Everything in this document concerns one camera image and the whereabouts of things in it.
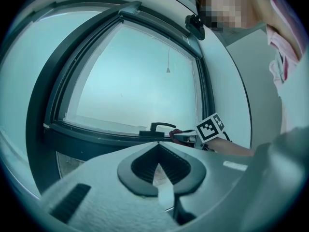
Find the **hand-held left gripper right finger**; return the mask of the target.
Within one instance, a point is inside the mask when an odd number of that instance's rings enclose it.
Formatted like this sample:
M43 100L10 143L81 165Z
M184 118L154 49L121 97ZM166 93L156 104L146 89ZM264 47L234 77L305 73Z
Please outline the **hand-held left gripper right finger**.
M308 186L308 129L260 145L252 157L160 144L205 176L192 193L176 196L168 214L181 226L277 226L289 220Z

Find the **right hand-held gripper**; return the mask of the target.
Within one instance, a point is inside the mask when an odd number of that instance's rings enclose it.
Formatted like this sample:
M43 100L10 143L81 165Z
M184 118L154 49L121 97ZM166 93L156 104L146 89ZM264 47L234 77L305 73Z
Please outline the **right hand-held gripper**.
M225 125L218 113L214 113L196 124L194 129L174 134L173 137L180 142L194 142L194 148L205 149L207 142L222 135L225 135Z

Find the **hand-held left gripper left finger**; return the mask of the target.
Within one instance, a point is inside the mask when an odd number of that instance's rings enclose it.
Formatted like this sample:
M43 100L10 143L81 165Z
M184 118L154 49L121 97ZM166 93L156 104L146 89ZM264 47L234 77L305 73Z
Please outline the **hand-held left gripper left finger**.
M169 232L178 227L156 197L141 197L119 180L117 168L146 143L92 158L55 182L41 197L40 207L51 214L78 185L90 189L67 225L81 232Z

